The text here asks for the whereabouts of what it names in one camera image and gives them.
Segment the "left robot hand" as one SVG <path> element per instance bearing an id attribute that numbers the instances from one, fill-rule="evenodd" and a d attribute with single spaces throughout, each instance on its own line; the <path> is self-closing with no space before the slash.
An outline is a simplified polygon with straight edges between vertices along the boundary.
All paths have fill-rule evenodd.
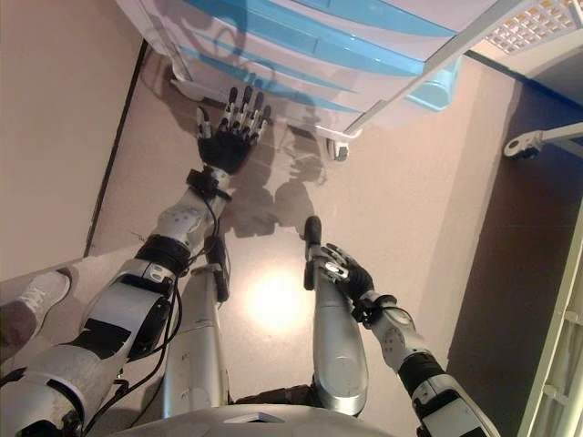
<path id="1" fill-rule="evenodd" d="M 239 89 L 232 87 L 215 128 L 204 107 L 196 110 L 195 133 L 202 162 L 230 176 L 240 171 L 271 123 L 271 107 L 264 104 L 261 91 L 245 86 L 240 101 L 238 96 Z"/>

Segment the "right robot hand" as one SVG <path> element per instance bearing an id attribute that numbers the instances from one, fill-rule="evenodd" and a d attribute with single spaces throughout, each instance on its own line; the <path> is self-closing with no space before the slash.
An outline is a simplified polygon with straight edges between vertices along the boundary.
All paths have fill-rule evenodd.
<path id="1" fill-rule="evenodd" d="M 371 307 L 378 294 L 368 270 L 348 252 L 332 243 L 321 246 L 321 250 L 324 258 L 320 266 L 322 273 L 353 304 Z"/>

